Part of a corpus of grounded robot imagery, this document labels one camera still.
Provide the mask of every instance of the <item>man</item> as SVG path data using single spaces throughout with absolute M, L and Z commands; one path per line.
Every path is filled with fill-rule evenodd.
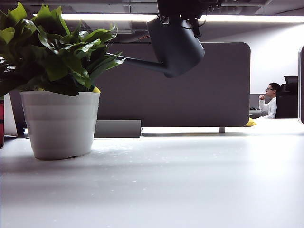
M 279 92 L 281 86 L 278 83 L 270 83 L 267 89 L 265 90 L 265 95 L 270 97 L 271 100 L 269 103 L 265 104 L 265 95 L 261 95 L 258 102 L 258 106 L 261 111 L 268 111 L 268 115 L 261 116 L 260 118 L 265 119 L 274 119 L 276 117 L 276 93 Z

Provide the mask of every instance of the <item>black office chair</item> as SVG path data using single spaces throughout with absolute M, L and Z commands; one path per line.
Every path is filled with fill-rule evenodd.
M 298 118 L 298 76 L 284 76 L 286 83 L 276 94 L 276 119 Z

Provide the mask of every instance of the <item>desk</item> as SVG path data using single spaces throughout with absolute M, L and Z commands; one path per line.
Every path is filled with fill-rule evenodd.
M 95 139 L 90 154 L 59 161 L 33 158 L 28 139 L 7 140 L 1 228 L 300 228 L 303 148 L 296 119 Z
M 268 112 L 262 112 L 261 110 L 249 110 L 249 117 L 251 118 L 258 118 L 265 115 L 268 115 Z

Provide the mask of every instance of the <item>white flower pot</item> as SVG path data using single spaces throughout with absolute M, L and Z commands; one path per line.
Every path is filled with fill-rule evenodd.
M 21 92 L 34 156 L 52 160 L 91 151 L 99 93 L 67 96 L 47 91 Z

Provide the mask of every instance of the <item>ceiling light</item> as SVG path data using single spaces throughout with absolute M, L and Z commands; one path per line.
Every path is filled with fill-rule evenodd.
M 90 20 L 90 21 L 150 21 L 156 14 L 100 14 L 100 13 L 63 13 L 64 20 Z
M 273 22 L 304 23 L 302 16 L 242 16 L 242 15 L 203 15 L 199 21 L 206 22 Z

